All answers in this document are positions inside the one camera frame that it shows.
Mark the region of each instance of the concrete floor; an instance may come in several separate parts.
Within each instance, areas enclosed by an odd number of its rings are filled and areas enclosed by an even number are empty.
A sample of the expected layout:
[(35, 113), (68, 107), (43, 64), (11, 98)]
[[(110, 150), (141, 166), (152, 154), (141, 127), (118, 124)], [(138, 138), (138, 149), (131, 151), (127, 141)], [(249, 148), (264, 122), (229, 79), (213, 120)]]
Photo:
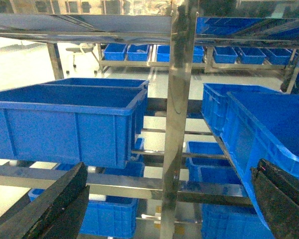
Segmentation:
[[(98, 65), (91, 54), (76, 57), (77, 69), (72, 67), (72, 57), (65, 50), (71, 44), (59, 44), (64, 75), (70, 70), (70, 77), (94, 77)], [(150, 80), (149, 97), (167, 98), (167, 69), (158, 68), (109, 68), (104, 74), (98, 73), (98, 78), (144, 79)], [(0, 90), (33, 85), (54, 80), (47, 47), (44, 44), (14, 45), (0, 49)], [(280, 80), (274, 72), (230, 71), (214, 74), (193, 74), (190, 82), (189, 98), (202, 99), (203, 83), (252, 84), (262, 85), (278, 90)], [(145, 117), (145, 128), (165, 129), (165, 118)], [(203, 120), (188, 119), (186, 130), (208, 131)], [(146, 139), (145, 149), (164, 150), (164, 133), (143, 132), (141, 137)], [(214, 141), (212, 136), (185, 135), (186, 141)], [(161, 168), (146, 167), (145, 177), (161, 178)], [(181, 171), (181, 180), (188, 180), (188, 170)], [(5, 212), (20, 195), (27, 190), (14, 187), (0, 186), (0, 215)], [(148, 238), (156, 238), (157, 233)]]

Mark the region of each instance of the metal shelf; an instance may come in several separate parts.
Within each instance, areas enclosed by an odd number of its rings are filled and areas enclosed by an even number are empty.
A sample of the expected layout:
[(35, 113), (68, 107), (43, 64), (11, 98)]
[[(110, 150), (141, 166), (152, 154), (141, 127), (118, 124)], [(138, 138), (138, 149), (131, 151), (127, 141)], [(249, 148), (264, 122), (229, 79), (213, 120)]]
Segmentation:
[[(169, 62), (158, 62), (157, 54), (156, 54), (157, 46), (151, 45), (149, 50), (149, 56), (147, 61), (129, 61), (128, 56), (126, 55), (124, 61), (108, 61), (105, 60), (102, 55), (102, 51), (100, 46), (98, 45), (99, 56), (102, 56), (102, 59), (99, 60), (100, 68), (103, 69), (106, 66), (113, 67), (169, 67)], [(203, 69), (205, 67), (205, 63), (192, 63), (192, 69)]]
[[(201, 101), (188, 100), (191, 69), (204, 69), (205, 73), (223, 70), (288, 69), (292, 73), (286, 74), (286, 77), (294, 83), (299, 72), (299, 54), (294, 60), (295, 52), (287, 67), (274, 66), (268, 62), (263, 65), (216, 64), (212, 54), (213, 46), (299, 48), (299, 36), (290, 39), (271, 36), (272, 33), (299, 26), (299, 0), (293, 2), (293, 7), (290, 7), (286, 14), (276, 10), (277, 6), (285, 5), (284, 0), (261, 1), (261, 4), (259, 1), (237, 1), (236, 7), (233, 8), (226, 0), (216, 2), (149, 0), (133, 2), (133, 4), (123, 4), (122, 0), (102, 0), (91, 6), (89, 12), (85, 12), (79, 1), (74, 1), (78, 5), (75, 12), (66, 10), (67, 2), (64, 1), (57, 1), (60, 9), (53, 8), (51, 12), (48, 12), (50, 11), (48, 7), (47, 12), (41, 12), (34, 2), (19, 4), (11, 1), (13, 3), (11, 9), (0, 12), (0, 36), (47, 43), (55, 79), (64, 78), (57, 42), (170, 45), (170, 62), (156, 62), (154, 47), (151, 48), (149, 60), (146, 62), (105, 61), (102, 57), (100, 61), (101, 69), (103, 66), (169, 68), (167, 100), (149, 100), (148, 108), (152, 116), (166, 116), (164, 152), (137, 151), (145, 155), (145, 162), (148, 165), (162, 166), (162, 179), (89, 174), (88, 184), (91, 185), (91, 193), (161, 200), (160, 239), (173, 238), (177, 202), (191, 202), (194, 203), (194, 207), (197, 203), (251, 206), (241, 185), (179, 180), (180, 169), (184, 167), (184, 157), (210, 157), (182, 153), (184, 135), (191, 133), (185, 131), (186, 118), (200, 118), (201, 115), (199, 105)], [(262, 19), (254, 26), (229, 36), (196, 35), (197, 17), (203, 12), (204, 16), (248, 16), (271, 19)], [(192, 63), (195, 44), (207, 47), (204, 63)], [(98, 52), (99, 56), (102, 56), (99, 45)], [(221, 139), (216, 137), (216, 140), (225, 153), (225, 156), (220, 155), (219, 158), (231, 161)], [(0, 185), (45, 189), (63, 174), (64, 172), (57, 170), (0, 166)]]

